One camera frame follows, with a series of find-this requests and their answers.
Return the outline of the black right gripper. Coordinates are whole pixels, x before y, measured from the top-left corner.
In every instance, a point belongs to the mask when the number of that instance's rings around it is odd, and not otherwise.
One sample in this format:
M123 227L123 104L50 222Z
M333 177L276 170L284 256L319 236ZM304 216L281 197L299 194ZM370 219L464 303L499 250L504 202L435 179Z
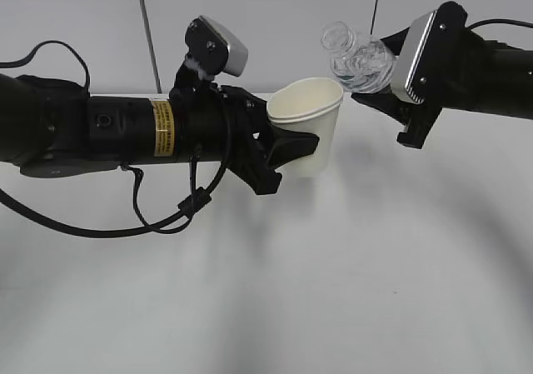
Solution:
M409 31L406 27L379 41L386 52L399 57ZM402 124L404 129L396 139L402 146L422 148L444 109L481 114L499 112L496 86L490 83L496 78L495 57L499 46L495 40L463 32L441 76L436 95L420 105L402 102L391 92L353 92L351 98Z

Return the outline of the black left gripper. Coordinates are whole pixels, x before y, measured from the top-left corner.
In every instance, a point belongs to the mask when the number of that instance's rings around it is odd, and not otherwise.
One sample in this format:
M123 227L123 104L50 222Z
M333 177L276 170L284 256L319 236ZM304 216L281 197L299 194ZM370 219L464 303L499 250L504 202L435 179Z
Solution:
M276 193L281 174L275 169L312 155L320 140L314 133L272 127L262 146L254 136L268 129L266 102L240 87L174 87L169 102L177 130L176 161L198 152L202 162L224 162L257 195Z

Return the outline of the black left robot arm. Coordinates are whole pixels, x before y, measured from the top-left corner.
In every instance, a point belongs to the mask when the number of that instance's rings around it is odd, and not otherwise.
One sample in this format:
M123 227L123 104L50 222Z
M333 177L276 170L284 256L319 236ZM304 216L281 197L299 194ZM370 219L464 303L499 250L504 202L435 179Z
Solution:
M254 193L275 193L280 167L319 138L274 126L267 104L240 87L179 82L168 97L93 96L61 79L1 78L1 159L34 178L121 165L221 162Z

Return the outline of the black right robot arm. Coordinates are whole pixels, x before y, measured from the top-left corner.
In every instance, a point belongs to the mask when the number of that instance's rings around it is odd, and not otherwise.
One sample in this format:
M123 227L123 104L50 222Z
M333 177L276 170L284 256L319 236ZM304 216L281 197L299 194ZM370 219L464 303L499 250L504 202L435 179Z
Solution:
M465 29L422 104L402 102L390 90L354 92L351 99L402 124L396 141L421 149L444 108L531 120L532 52Z

